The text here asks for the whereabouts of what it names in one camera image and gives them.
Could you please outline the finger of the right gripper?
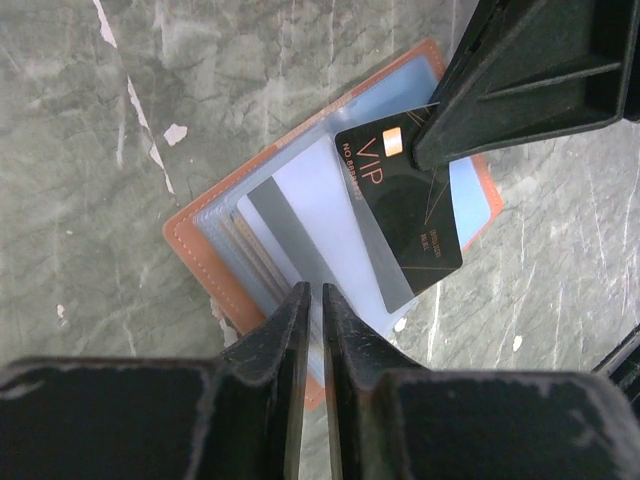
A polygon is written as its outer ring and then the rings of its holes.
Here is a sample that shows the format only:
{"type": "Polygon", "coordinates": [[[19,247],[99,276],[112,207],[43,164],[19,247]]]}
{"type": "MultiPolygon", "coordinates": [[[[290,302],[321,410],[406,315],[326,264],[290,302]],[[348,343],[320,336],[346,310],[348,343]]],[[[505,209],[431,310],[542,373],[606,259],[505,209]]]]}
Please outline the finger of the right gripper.
{"type": "Polygon", "coordinates": [[[637,0],[484,0],[415,139],[421,170],[639,119],[637,0]]]}

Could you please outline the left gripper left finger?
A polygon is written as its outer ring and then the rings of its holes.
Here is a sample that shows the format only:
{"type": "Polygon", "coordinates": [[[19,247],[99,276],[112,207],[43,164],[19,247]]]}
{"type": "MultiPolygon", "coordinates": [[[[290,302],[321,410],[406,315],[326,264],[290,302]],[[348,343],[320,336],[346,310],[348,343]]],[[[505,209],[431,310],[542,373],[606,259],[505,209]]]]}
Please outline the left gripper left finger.
{"type": "Polygon", "coordinates": [[[5,479],[294,479],[311,293],[209,359],[29,357],[1,370],[5,479]]]}

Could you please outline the black item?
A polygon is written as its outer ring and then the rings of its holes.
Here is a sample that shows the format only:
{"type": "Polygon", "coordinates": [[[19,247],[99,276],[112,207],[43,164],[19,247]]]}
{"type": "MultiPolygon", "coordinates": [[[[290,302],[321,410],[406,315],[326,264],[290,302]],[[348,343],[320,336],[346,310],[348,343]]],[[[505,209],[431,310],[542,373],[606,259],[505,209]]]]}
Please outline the black item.
{"type": "Polygon", "coordinates": [[[413,155],[413,143],[433,109],[397,113],[333,137],[389,313],[463,264],[449,169],[422,171],[413,155]]]}

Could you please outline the magnetic stripe card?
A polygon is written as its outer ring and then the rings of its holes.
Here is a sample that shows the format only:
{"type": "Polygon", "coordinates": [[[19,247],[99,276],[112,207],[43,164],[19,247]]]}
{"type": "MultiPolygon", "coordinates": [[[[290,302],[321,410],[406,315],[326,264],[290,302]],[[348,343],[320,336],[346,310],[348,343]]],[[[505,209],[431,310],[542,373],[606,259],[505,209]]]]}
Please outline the magnetic stripe card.
{"type": "Polygon", "coordinates": [[[239,187],[237,208],[287,280],[336,285],[376,330],[391,329],[413,303],[386,311],[328,136],[291,144],[267,160],[239,187]]]}

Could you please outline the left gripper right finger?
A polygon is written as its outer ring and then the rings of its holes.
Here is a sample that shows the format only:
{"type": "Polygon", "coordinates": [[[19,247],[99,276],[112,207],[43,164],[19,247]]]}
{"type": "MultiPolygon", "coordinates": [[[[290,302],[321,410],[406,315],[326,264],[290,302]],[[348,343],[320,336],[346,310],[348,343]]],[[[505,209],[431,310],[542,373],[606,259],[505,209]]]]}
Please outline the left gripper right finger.
{"type": "Polygon", "coordinates": [[[635,479],[639,424],[606,377],[430,370],[323,288],[336,479],[635,479]]]}

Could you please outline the brown leather card holder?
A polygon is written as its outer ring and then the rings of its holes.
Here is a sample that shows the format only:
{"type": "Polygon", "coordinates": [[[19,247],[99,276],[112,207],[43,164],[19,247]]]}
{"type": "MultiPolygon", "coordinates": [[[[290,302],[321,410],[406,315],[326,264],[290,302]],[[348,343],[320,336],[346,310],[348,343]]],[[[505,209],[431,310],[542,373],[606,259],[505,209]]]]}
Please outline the brown leather card holder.
{"type": "Polygon", "coordinates": [[[322,287],[389,334],[501,212],[483,157],[418,170],[411,143],[444,72],[426,39],[168,220],[164,236],[241,333],[311,286],[305,405],[324,400],[322,287]]]}

